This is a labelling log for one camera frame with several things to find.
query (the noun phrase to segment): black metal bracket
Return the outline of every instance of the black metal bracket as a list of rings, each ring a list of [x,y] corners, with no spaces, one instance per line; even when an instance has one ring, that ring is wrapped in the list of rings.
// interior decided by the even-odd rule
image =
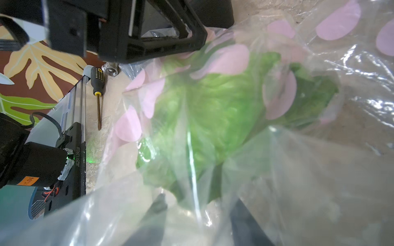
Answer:
[[[145,1],[172,24],[178,37],[141,37]],[[207,37],[188,0],[5,0],[0,13],[47,27],[48,45],[54,50],[79,56],[91,50],[109,62],[132,63],[191,52],[202,48]],[[18,41],[19,46],[3,50],[26,44]]]
[[[62,182],[59,193],[55,197],[48,197],[45,205],[45,216],[86,194],[86,144],[85,142],[81,143],[81,124],[74,123],[65,131],[65,135],[66,141],[59,140],[56,147],[73,150],[71,158],[74,158],[74,165],[67,178]]]
[[[105,61],[132,63],[198,50],[205,44],[207,32],[186,0],[149,0],[178,30],[178,38],[141,37],[145,0],[111,3],[109,20],[102,23],[98,50],[99,57]]]

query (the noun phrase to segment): clear plastic bag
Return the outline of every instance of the clear plastic bag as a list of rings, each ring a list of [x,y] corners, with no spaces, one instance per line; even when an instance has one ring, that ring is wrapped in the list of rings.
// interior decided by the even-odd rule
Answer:
[[[269,27],[283,19],[289,32]],[[366,78],[337,66],[347,50],[319,53],[291,28],[265,14],[149,62],[96,190],[5,245],[391,245],[392,160],[303,135],[335,120],[351,95],[340,83]]]
[[[131,79],[133,80],[139,72],[141,72],[145,66],[149,63],[150,61],[139,61],[135,63],[130,63],[130,64],[119,64],[119,68]]]
[[[394,2],[327,0],[297,27],[308,48],[329,69],[342,71],[346,97],[394,128]]]

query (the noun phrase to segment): black and yellow screwdriver handle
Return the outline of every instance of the black and yellow screwdriver handle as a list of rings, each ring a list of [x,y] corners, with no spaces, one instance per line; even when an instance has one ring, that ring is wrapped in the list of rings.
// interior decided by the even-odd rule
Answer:
[[[90,73],[90,83],[93,86],[93,94],[97,97],[97,128],[101,130],[101,111],[100,111],[100,97],[103,95],[104,89],[104,73],[101,68],[92,67]]]
[[[102,96],[104,89],[104,73],[101,68],[92,67],[90,83],[93,86],[93,94],[95,96]]]

